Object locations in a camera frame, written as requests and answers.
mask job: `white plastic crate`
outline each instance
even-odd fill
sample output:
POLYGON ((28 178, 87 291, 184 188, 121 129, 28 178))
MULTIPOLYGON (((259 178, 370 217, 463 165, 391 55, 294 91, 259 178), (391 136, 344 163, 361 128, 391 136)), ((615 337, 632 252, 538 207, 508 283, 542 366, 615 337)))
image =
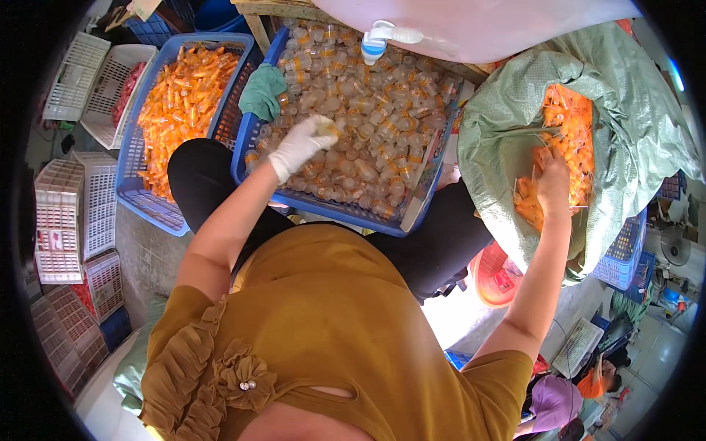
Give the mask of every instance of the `white plastic crate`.
POLYGON ((56 311, 45 297, 40 297, 32 304, 31 312, 37 336, 56 376, 72 396, 78 396, 88 383, 90 373, 61 326, 56 311))
POLYGON ((83 262, 115 247, 115 172, 118 162, 101 152, 73 152, 84 166, 83 262))
POLYGON ((122 44, 110 49, 110 52, 105 57, 79 121, 86 131, 103 147, 107 149, 120 148, 130 108, 145 79, 145 75, 149 71, 152 60, 156 56, 157 48, 154 46, 122 44), (141 61, 146 62, 145 68, 130 94, 128 103, 116 128, 113 126, 111 109, 117 104, 120 98, 120 91, 130 71, 141 61))
POLYGON ((81 163, 55 159, 35 179, 35 262, 42 284, 83 282, 80 248, 83 175, 81 163))
POLYGON ((43 119, 78 121, 110 42, 79 32, 61 61, 47 96, 43 119))
POLYGON ((579 363, 581 363, 583 356, 596 349, 598 341, 603 337, 603 332, 600 327, 581 318, 566 340, 564 347, 551 362, 552 366, 566 378, 575 377, 581 369, 579 363))
POLYGON ((85 264, 86 279, 98 323, 125 304, 120 277, 120 256, 107 251, 85 264))
POLYGON ((63 285, 52 290, 45 298, 56 311, 66 335, 82 359, 93 359, 95 354, 101 353, 101 347, 105 347, 107 354, 105 340, 98 324, 78 300, 76 293, 63 285))

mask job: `green cloth rag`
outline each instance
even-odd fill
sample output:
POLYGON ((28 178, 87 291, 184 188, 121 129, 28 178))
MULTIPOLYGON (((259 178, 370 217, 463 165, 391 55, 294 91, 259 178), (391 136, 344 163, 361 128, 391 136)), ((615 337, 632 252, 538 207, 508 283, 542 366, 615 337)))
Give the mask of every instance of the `green cloth rag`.
POLYGON ((115 369, 115 374, 113 374, 113 386, 123 397, 122 408, 135 415, 139 415, 142 411, 141 383, 142 376, 147 369, 147 343, 152 328, 164 315, 166 306, 166 297, 158 294, 150 297, 147 306, 147 323, 138 330, 135 343, 125 358, 120 361, 115 369))
POLYGON ((240 95, 238 107, 244 114, 251 111, 259 119, 272 121, 280 115, 277 95, 287 90, 285 76, 269 63, 262 63, 254 71, 240 95))

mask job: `concrete floor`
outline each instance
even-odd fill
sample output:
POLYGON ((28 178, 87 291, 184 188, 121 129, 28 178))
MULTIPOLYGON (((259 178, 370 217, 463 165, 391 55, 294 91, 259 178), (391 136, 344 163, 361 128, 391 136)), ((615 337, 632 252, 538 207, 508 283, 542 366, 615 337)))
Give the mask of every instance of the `concrete floor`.
POLYGON ((147 321, 147 300, 168 296, 193 233, 173 236, 134 214, 121 203, 116 211, 115 248, 120 255, 125 308, 133 329, 147 321))

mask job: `blue plastic container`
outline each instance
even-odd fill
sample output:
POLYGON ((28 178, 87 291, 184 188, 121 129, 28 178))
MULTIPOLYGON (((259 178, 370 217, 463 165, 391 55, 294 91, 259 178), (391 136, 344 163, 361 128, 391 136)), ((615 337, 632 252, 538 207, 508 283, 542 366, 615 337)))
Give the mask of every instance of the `blue plastic container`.
POLYGON ((175 32, 157 14, 152 14, 147 21, 139 17, 129 18, 125 25, 135 34, 142 44, 162 47, 175 32))
POLYGON ((100 331, 103 333, 108 351, 113 352, 118 349, 132 332, 128 310, 124 306, 118 308, 101 323, 100 331))
MULTIPOLYGON (((279 59, 282 50, 284 50, 285 43, 288 38, 289 30, 282 26, 280 30, 277 31, 275 39, 270 45, 270 50, 265 56, 265 63, 272 64, 273 66, 277 64, 277 60, 279 59)), ((456 107, 458 105, 458 100, 451 104, 456 107)), ((233 160, 230 167, 230 174, 233 176, 233 179, 238 185, 240 185, 246 177, 245 151, 256 147, 255 138, 257 138, 260 133, 260 127, 265 123, 267 123, 267 121, 259 119, 255 114, 247 113, 243 115, 243 120, 240 123, 239 130, 233 127, 230 130, 221 131, 219 128, 219 131, 215 136, 216 140, 219 140, 225 145, 235 144, 233 148, 233 160)), ((440 148, 437 149, 432 158, 433 163, 437 166, 437 168, 430 169, 429 172, 425 170, 422 179, 419 181, 420 184, 417 186, 417 190, 428 189, 429 194, 425 194, 426 197, 422 198, 423 201, 421 202, 422 206, 419 211, 419 215, 415 219, 409 232, 414 231, 421 224, 421 221, 424 219, 424 215, 429 208, 431 197, 433 196, 434 189, 438 183, 439 176, 441 176, 441 160, 443 158, 445 144, 451 134, 450 128, 452 124, 453 118, 449 118, 446 129, 441 135, 441 141, 438 144, 440 148)), ((289 205, 290 207, 314 213, 315 215, 325 216, 337 221, 346 222, 348 224, 361 226, 373 231, 389 234, 391 236, 404 237, 409 233, 404 232, 400 228, 400 221, 384 219, 373 214, 371 211, 363 210, 356 204, 321 200, 311 194, 294 191, 289 188, 284 190, 276 190, 271 199, 277 203, 289 205)))
POLYGON ((241 32, 251 34, 245 17, 229 0, 206 0, 193 19, 196 32, 241 32))
MULTIPOLYGON (((193 9, 189 0, 164 0, 164 2, 174 10, 174 12, 187 24, 193 23, 193 9)), ((142 44, 150 44, 162 47, 173 35, 179 34, 171 29, 169 25, 157 14, 152 14, 147 21, 142 21, 139 17, 128 19, 124 25, 135 34, 142 44)))
POLYGON ((461 370, 461 368, 473 358, 473 354, 458 351, 444 351, 443 354, 446 356, 448 362, 453 364, 453 367, 458 370, 461 370))
POLYGON ((647 285, 650 284, 650 280, 652 280, 656 261, 657 256, 643 251, 640 254, 640 261, 635 268, 635 276, 633 276, 630 286, 624 291, 621 289, 615 290, 622 292, 625 297, 642 305, 642 301, 645 299, 645 290, 647 285))
POLYGON ((593 323, 594 325, 596 325, 597 327, 601 328, 604 331, 606 329, 608 329, 608 325, 610 324, 610 322, 608 320, 604 319, 603 317, 601 317, 598 314, 593 315, 593 318, 591 319, 591 323, 593 323))
POLYGON ((646 233, 647 208, 637 216, 627 218, 618 237, 591 274, 615 289, 627 289, 635 275, 646 233))
POLYGON ((226 52, 238 54, 241 58, 224 89, 223 96, 214 113, 208 129, 208 138, 214 137, 217 127, 219 130, 238 127, 242 117, 238 109, 240 93, 245 87, 250 74, 260 65, 262 60, 262 54, 259 49, 254 47, 254 44, 255 40, 252 35, 218 32, 180 34, 172 37, 164 44, 145 77, 125 125, 115 178, 116 194, 121 204, 168 233, 175 236, 186 234, 189 226, 184 221, 184 216, 181 214, 177 204, 168 202, 166 198, 153 196, 150 191, 143 188, 142 178, 137 174, 138 171, 145 170, 143 162, 145 140, 142 128, 137 125, 137 118, 140 115, 140 110, 147 95, 156 83, 157 74, 165 64, 170 64, 177 59, 179 48, 182 45, 185 49, 194 46, 217 49, 225 46, 226 52))

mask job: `red plastic basket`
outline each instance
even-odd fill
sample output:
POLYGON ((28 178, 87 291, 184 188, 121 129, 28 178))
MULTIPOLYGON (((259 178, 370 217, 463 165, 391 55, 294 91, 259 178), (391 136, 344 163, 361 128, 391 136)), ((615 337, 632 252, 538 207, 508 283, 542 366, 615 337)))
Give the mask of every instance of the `red plastic basket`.
POLYGON ((507 271, 503 264, 508 259, 497 242, 485 247, 469 265, 476 292, 481 301, 490 308, 504 308, 515 298, 522 275, 507 271))

